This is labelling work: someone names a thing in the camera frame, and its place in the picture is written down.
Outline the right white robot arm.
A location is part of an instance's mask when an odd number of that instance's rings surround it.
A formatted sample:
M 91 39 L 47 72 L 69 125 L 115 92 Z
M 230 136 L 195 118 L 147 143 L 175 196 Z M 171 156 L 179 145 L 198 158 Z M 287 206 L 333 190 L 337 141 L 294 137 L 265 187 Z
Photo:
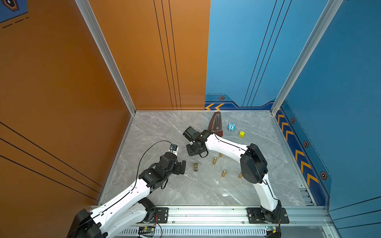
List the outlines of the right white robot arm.
M 183 136 L 190 142 L 186 146 L 189 156 L 216 151 L 237 161 L 241 166 L 243 178 L 254 185 L 260 198 L 264 220 L 267 223 L 280 222 L 281 201 L 273 192 L 268 177 L 267 161 L 257 145 L 237 144 L 208 130 L 198 132 L 193 127 L 188 127 Z

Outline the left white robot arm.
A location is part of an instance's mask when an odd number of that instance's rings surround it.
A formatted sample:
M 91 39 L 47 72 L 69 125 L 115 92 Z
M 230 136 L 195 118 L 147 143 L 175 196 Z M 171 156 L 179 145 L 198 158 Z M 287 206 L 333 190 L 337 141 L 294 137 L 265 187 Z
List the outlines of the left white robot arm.
M 124 228 L 140 222 L 156 222 L 156 206 L 147 197 L 164 188 L 171 175 L 183 175 L 187 162 L 160 158 L 142 171 L 123 192 L 91 211 L 79 211 L 68 231 L 68 238 L 114 238 Z

